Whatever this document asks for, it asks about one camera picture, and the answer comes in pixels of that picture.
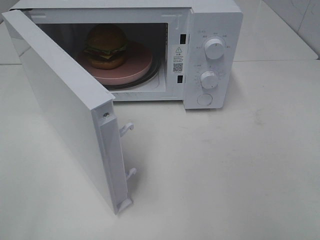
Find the round white door release button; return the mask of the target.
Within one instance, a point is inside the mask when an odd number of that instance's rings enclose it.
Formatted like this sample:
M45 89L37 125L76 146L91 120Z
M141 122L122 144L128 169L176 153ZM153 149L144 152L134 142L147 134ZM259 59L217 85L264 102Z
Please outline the round white door release button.
M197 103L202 106L209 106L213 101L211 94L204 93L197 98Z

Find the pink round plate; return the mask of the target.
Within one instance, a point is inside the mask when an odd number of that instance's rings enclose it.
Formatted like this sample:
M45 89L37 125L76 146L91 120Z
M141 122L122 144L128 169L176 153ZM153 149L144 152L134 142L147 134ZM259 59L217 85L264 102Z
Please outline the pink round plate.
M124 85L143 77L151 69L153 61L151 50L135 41L129 43L125 54L125 62L114 69L99 69L91 66L84 53L78 55L77 62L102 85Z

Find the white microwave door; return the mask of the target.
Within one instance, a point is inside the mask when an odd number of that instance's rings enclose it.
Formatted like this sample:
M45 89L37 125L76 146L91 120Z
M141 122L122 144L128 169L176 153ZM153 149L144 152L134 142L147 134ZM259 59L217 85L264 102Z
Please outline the white microwave door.
M132 200L114 96L20 10L3 14L13 46L45 118L115 214Z

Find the burger with lettuce and cheese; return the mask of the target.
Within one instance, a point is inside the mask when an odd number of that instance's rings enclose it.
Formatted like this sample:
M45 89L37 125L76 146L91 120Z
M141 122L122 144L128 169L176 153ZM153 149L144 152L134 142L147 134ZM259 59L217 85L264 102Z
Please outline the burger with lettuce and cheese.
M88 33L83 52L92 67L112 70L125 63L128 43L121 28L101 23Z

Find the lower white microwave knob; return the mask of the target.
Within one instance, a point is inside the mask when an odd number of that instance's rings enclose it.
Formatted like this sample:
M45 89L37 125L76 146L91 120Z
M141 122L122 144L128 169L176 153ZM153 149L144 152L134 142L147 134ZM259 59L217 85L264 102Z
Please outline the lower white microwave knob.
M213 89L218 85L219 77L214 71L205 71L200 75L200 83L203 89Z

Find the white microwave knob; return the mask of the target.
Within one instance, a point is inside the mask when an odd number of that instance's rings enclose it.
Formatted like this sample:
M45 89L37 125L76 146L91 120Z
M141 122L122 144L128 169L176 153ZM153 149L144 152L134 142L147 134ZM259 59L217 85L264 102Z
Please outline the white microwave knob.
M218 85L219 77L214 71L205 71L200 75L200 83L203 89L213 89Z
M221 58L225 53L226 43L218 36L208 39L204 43L204 52L208 59L217 60Z

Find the white microwave oven body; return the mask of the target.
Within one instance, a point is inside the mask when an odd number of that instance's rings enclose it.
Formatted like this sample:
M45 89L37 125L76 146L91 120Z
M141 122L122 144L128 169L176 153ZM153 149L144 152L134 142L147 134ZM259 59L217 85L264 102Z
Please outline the white microwave oven body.
M117 25L130 40L151 48L153 60L161 61L158 73L136 87L105 87L113 101L173 100L186 109L224 104L243 20L232 0L21 0L13 10L23 12L77 63L88 32L98 24ZM204 50L213 37L225 42L224 55L216 60ZM206 71L217 74L215 88L202 88L200 76ZM198 104L202 94L212 95L210 105Z

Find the upper white microwave knob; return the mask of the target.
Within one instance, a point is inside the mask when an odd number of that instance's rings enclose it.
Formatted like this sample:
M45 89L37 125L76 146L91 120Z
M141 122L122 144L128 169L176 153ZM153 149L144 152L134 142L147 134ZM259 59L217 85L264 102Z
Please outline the upper white microwave knob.
M221 58L225 53L226 43L218 36L208 39L204 43L204 52L208 59L217 60Z

